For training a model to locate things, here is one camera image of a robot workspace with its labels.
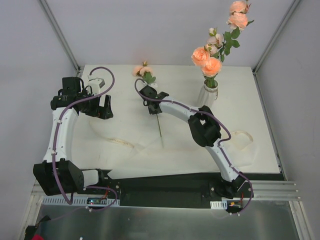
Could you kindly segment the pink flower stem back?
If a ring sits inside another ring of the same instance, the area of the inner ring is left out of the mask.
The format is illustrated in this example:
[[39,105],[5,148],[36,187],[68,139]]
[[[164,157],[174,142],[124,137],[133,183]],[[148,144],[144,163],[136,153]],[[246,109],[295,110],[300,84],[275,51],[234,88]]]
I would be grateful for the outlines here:
[[[136,65],[132,70],[132,75],[137,77],[134,83],[134,88],[142,98],[143,102],[144,100],[157,101],[160,99],[156,88],[148,86],[148,84],[156,83],[156,77],[153,74],[153,69],[149,66],[147,61],[143,61],[140,65]],[[151,115],[156,115],[159,135],[162,137],[158,114]]]

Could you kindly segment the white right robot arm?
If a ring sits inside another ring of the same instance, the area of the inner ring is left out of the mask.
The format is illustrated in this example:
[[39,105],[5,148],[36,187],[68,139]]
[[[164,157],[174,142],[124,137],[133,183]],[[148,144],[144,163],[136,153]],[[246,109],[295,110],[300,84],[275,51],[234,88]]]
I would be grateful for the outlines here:
[[196,108],[185,105],[166,92],[157,93],[148,85],[136,92],[143,99],[143,105],[148,107],[151,115],[165,113],[188,124],[192,139],[209,152],[218,166],[220,181],[214,190],[219,196],[233,199],[242,193],[246,179],[230,160],[223,146],[224,139],[221,134],[223,125],[208,106]]

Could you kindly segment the white wrapping paper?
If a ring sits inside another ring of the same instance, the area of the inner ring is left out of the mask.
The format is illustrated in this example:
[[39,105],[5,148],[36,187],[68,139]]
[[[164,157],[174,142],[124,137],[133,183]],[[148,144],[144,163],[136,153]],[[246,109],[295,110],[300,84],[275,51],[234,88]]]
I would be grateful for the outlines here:
[[[243,130],[231,132],[231,140],[223,145],[238,168],[251,166],[259,151],[252,135]],[[166,133],[146,146],[136,144],[127,156],[118,156],[116,161],[110,171],[113,179],[219,171],[210,153],[197,145],[189,133],[182,137]]]

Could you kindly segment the pink flower stem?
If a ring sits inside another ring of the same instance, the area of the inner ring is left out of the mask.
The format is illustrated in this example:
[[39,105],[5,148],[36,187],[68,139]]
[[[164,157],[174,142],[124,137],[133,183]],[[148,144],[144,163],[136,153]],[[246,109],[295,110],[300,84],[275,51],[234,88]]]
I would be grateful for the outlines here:
[[[149,66],[147,61],[143,61],[140,65],[136,65],[132,70],[132,75],[137,77],[134,83],[134,88],[142,98],[143,102],[144,100],[157,101],[160,99],[156,88],[148,86],[148,84],[156,83],[156,77],[153,74],[153,69]],[[162,137],[158,114],[151,115],[156,115],[159,135]]]
[[210,52],[204,46],[196,48],[191,55],[191,59],[195,66],[200,67],[204,84],[210,89],[216,88],[218,85],[216,77],[222,69],[221,61],[210,56]]
[[208,30],[209,38],[206,41],[204,50],[209,53],[211,57],[214,57],[218,51],[223,47],[224,36],[217,32],[216,28],[210,28]]
[[226,24],[229,31],[218,35],[215,34],[215,46],[218,49],[218,58],[223,63],[225,57],[231,53],[232,48],[239,48],[240,43],[238,38],[242,31],[252,24],[255,20],[249,20],[248,13],[251,3],[248,0],[234,1],[229,7],[229,15]]

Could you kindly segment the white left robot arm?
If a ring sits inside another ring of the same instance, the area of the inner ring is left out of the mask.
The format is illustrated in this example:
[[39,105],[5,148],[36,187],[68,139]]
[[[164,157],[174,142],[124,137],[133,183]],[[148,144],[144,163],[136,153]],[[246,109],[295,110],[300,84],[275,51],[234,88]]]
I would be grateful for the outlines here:
[[72,162],[72,141],[76,121],[80,113],[107,119],[110,96],[105,106],[100,105],[99,93],[105,86],[102,78],[90,76],[88,84],[79,77],[64,77],[62,89],[50,102],[52,129],[49,145],[42,163],[33,166],[33,174],[47,196],[80,193],[88,186],[99,195],[106,183],[100,169],[81,170]]

